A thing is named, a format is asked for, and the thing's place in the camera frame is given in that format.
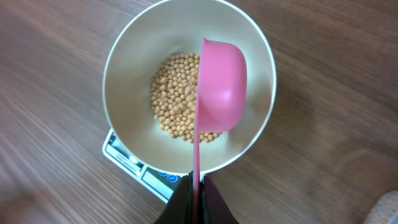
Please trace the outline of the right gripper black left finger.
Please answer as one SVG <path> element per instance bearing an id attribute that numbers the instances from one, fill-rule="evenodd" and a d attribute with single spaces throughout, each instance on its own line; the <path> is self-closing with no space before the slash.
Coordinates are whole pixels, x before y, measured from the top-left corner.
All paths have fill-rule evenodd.
<path id="1" fill-rule="evenodd" d="M 192 175 L 182 177 L 154 224 L 192 224 Z"/>

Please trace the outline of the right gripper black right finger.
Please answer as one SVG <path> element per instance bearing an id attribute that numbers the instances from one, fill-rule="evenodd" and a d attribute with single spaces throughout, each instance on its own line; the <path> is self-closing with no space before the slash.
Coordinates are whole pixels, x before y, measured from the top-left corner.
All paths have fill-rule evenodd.
<path id="1" fill-rule="evenodd" d="M 201 192 L 203 222 L 205 224 L 239 224 L 213 181 L 204 176 Z"/>

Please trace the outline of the pink plastic scoop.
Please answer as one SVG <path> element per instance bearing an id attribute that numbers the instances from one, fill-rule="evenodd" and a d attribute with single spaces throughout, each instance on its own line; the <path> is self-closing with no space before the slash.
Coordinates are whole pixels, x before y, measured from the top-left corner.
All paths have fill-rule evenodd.
<path id="1" fill-rule="evenodd" d="M 193 143 L 192 222 L 198 221 L 201 132 L 222 133 L 240 120 L 246 101 L 247 68 L 233 44 L 203 39 L 197 83 Z"/>

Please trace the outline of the white bowl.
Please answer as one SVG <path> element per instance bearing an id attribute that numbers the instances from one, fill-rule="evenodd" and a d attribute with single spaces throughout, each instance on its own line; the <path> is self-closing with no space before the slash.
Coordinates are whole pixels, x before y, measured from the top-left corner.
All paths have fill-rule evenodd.
<path id="1" fill-rule="evenodd" d="M 106 62 L 103 103 L 119 141 L 138 160 L 161 172 L 184 175 L 193 168 L 193 145 L 159 128 L 150 106 L 150 83 L 174 52 L 198 52 L 203 39 L 237 46 L 246 59 L 248 88 L 239 123 L 200 144 L 206 174 L 232 163 L 257 140 L 274 106 L 277 74 L 271 47 L 259 26 L 226 1 L 161 1 L 121 32 Z"/>

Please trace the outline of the white digital kitchen scale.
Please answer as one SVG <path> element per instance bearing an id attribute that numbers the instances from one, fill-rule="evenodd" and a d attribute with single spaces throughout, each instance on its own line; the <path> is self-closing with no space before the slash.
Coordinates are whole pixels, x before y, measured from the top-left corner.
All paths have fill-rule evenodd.
<path id="1" fill-rule="evenodd" d="M 110 129 L 104 140 L 102 152 L 113 164 L 143 185 L 164 203 L 167 203 L 177 185 L 186 174 L 161 172 L 140 161 L 129 152 L 114 131 Z"/>

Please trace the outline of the soybeans in bowl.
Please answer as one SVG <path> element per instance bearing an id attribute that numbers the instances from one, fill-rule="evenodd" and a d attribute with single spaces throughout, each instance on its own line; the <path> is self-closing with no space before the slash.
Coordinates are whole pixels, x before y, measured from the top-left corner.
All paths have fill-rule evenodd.
<path id="1" fill-rule="evenodd" d="M 151 88 L 150 102 L 159 128 L 172 138 L 194 142 L 200 55 L 176 53 L 160 64 Z"/>

